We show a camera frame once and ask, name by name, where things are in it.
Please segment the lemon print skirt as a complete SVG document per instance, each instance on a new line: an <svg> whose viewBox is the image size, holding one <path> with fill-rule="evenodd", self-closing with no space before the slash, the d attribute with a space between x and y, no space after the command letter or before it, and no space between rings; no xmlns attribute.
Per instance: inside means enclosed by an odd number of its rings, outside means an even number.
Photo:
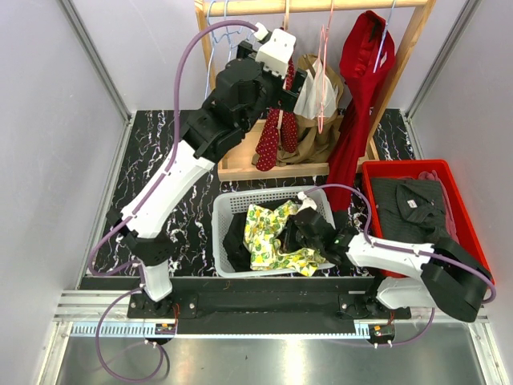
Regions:
<svg viewBox="0 0 513 385"><path fill-rule="evenodd" d="M289 269L311 277L319 266L328 261L318 251L300 246L294 251L284 251L279 236L285 226L298 213L311 209L311 205L287 200L276 209L261 205L248 207L243 243L250 253L250 269L255 271Z"/></svg>

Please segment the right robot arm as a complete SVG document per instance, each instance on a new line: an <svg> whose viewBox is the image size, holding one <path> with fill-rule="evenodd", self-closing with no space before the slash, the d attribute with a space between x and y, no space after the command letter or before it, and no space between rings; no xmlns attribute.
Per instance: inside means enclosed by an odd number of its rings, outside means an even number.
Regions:
<svg viewBox="0 0 513 385"><path fill-rule="evenodd" d="M384 278L364 297L365 311L374 318L400 307L431 307L473 322L495 292L487 268L450 238L434 244L390 241L350 226L335 229L317 211L304 209L287 220L280 239L285 252L307 248L333 265L397 274Z"/></svg>

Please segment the black skirt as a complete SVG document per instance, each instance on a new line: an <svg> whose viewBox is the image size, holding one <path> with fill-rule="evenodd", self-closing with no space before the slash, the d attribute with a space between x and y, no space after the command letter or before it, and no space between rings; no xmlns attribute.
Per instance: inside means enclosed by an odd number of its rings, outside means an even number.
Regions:
<svg viewBox="0 0 513 385"><path fill-rule="evenodd" d="M271 201L259 204L267 209L276 209L287 200ZM246 214L235 214L223 240L228 260L237 272L250 270L250 253L243 243Z"/></svg>

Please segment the light blue wire hanger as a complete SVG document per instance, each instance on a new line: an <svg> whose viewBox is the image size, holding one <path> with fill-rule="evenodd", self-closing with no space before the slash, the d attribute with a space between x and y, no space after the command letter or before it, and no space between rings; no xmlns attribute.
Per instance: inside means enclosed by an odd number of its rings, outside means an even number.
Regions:
<svg viewBox="0 0 513 385"><path fill-rule="evenodd" d="M207 13L205 16L205 21L207 26L211 26L210 18L211 18L211 9L213 4L216 3L216 0L211 0L208 5ZM209 93L214 89L216 85L215 77L216 77L216 69L215 69L215 50L216 50L216 35L213 31L208 34L208 61L207 61L207 82L205 87L204 96L207 97Z"/></svg>

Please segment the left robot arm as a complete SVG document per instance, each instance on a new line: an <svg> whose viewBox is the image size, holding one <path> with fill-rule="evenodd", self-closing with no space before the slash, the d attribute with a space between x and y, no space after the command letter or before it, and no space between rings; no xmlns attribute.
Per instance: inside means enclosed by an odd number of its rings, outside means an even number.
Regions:
<svg viewBox="0 0 513 385"><path fill-rule="evenodd" d="M188 114L177 144L141 192L107 220L140 264L145 308L157 318L173 307L168 272L171 241L164 222L185 193L245 138L269 107L292 111L305 81L289 71L295 38L271 38L258 49L242 42L216 76L200 109Z"/></svg>

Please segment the blue hanger of lemon skirt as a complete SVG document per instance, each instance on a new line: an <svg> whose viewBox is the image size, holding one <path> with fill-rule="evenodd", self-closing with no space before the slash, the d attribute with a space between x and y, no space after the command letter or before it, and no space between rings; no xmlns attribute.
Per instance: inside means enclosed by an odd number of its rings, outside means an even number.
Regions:
<svg viewBox="0 0 513 385"><path fill-rule="evenodd" d="M224 10L223 10L223 18L224 20L227 18L228 16L228 4L230 3L229 0L225 0L224 1ZM209 6L208 8L208 21L209 21L209 17L211 15L211 9L212 9L212 6ZM225 27L224 29L224 32L221 33L221 35L217 36L214 32L211 33L212 35L212 42L213 42L213 50L215 52L215 49L218 45L220 45L223 41L225 41L228 45L228 61L231 61L232 59L232 55L236 49L236 41L234 40L234 38L238 35L241 35L242 33L242 27L239 28L239 30L230 30L230 28L228 26Z"/></svg>

